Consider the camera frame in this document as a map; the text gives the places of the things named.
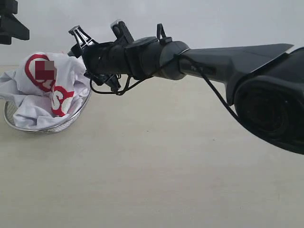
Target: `white wall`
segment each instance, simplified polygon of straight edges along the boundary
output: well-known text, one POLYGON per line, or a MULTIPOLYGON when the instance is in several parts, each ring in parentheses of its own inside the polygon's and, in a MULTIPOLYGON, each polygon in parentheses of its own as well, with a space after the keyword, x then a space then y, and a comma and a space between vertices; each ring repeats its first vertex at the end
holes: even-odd
POLYGON ((81 25, 98 42, 114 35, 121 18, 134 38, 155 35, 163 23, 168 35, 191 48, 278 42, 304 46, 303 0, 19 0, 18 19, 30 41, 1 46, 0 65, 14 65, 35 51, 68 51, 68 31, 81 25))

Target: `table surface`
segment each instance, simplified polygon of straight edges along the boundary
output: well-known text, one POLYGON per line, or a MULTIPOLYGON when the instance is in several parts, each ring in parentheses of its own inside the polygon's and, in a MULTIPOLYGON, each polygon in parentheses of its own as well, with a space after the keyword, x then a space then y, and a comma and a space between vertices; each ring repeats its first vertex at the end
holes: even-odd
POLYGON ((3 118, 0 131, 1 228, 304 223, 304 156, 252 136, 199 78, 93 94, 57 134, 18 132, 3 118))

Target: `metal mesh basket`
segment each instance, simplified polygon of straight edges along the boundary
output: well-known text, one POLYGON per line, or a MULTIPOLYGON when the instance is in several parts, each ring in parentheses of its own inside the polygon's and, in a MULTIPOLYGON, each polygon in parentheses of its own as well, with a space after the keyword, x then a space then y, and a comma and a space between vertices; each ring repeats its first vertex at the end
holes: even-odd
POLYGON ((4 105, 4 119, 6 123, 19 131, 33 133, 33 134, 52 134, 52 133, 58 133, 60 131, 63 131, 64 129, 68 128, 72 123, 75 122, 75 120, 80 116, 81 112, 85 108, 88 100, 90 99, 92 94, 92 91, 90 91, 89 95, 86 97, 84 103, 82 106, 75 112, 74 115, 70 116, 69 118, 63 120, 62 122, 57 123, 54 126, 44 128, 44 129, 25 129, 25 128, 19 128, 15 126, 13 115, 17 110, 17 107, 13 102, 6 102, 4 105))

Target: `black clamp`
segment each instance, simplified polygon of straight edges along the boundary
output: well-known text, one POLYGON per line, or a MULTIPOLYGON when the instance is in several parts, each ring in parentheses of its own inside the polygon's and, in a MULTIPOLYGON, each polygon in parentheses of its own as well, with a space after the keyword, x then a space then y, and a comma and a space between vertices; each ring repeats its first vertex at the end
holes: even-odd
POLYGON ((157 25, 156 37, 161 45, 166 45, 172 42, 172 37, 167 37, 162 24, 157 25))

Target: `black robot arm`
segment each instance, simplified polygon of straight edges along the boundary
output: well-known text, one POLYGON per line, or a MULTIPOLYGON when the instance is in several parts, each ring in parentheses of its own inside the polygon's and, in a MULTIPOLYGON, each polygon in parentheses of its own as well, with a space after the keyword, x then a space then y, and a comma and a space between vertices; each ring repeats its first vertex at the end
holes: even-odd
POLYGON ((162 24, 155 37, 134 41, 126 25, 111 25, 117 40, 98 44, 78 26, 70 33, 77 44, 74 56, 82 56, 86 77, 106 84, 122 95, 135 84, 151 77, 180 80, 186 75, 202 77, 235 119, 259 138, 286 150, 304 154, 304 49, 287 53, 293 45, 190 49, 167 37, 162 24), (119 78, 128 75, 120 89, 119 78), (224 83, 226 98, 210 82, 224 83), (235 105, 235 114, 229 105, 235 105))

